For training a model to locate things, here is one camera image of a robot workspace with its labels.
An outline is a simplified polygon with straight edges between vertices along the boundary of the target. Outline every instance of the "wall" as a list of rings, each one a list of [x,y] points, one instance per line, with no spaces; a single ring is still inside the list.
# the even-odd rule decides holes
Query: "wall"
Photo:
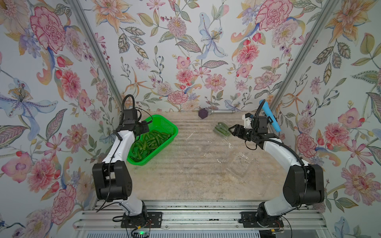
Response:
[[[65,0],[0,0],[0,42],[0,237],[71,237],[113,95]]]
[[[165,111],[250,111],[272,101],[323,7],[322,0],[81,4],[92,30],[105,36],[119,91]]]
[[[285,144],[324,169],[325,200],[314,207],[333,236],[379,237],[381,3],[341,3],[276,114]]]

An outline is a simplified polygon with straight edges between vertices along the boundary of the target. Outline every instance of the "table surface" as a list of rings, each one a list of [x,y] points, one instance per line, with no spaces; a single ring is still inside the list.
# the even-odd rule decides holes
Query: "table surface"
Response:
[[[133,192],[141,200],[269,200],[279,195],[286,171],[267,152],[249,150],[243,140],[229,136],[227,146],[213,133],[218,121],[228,126],[243,124],[244,112],[212,114],[205,119],[197,112],[152,112],[175,124],[179,133],[174,141],[144,166],[127,163]],[[204,146],[207,139],[213,142]],[[247,145],[255,148],[253,142]],[[233,160],[242,152],[249,161]],[[234,176],[232,169],[247,173]]]

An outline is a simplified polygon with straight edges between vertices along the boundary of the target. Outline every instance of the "plastic basket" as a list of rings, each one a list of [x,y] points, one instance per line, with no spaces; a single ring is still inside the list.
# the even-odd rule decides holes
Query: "plastic basket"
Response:
[[[130,158],[130,154],[132,154],[131,148],[130,148],[130,152],[128,153],[128,156],[127,156],[127,161],[132,165],[143,166],[146,163],[148,163],[148,161],[150,161],[155,155],[157,155],[167,145],[169,145],[174,140],[174,138],[176,137],[176,135],[179,132],[179,129],[177,128],[177,126],[175,124],[173,124],[172,122],[168,121],[165,117],[163,117],[161,115],[152,115],[152,118],[153,118],[153,122],[148,124],[150,131],[156,130],[158,132],[164,132],[167,134],[172,134],[172,136],[140,162],[135,162]],[[151,117],[148,117],[146,119],[147,122],[149,122],[151,120],[152,120]]]

